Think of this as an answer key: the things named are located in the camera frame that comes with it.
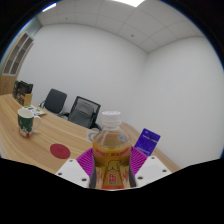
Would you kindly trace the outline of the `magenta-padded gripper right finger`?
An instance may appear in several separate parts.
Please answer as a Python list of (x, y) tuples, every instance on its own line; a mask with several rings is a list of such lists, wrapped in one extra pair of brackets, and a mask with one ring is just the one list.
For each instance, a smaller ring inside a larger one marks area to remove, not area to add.
[(131, 187), (143, 187), (169, 174), (171, 171), (156, 156), (147, 156), (139, 149), (131, 149), (129, 159)]

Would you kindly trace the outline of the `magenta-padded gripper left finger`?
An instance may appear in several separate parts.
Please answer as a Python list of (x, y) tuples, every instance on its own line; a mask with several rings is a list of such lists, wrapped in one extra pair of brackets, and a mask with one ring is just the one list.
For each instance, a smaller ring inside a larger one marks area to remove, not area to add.
[(68, 159), (56, 175), (84, 188), (96, 187), (96, 168), (93, 150), (88, 149), (77, 159)]

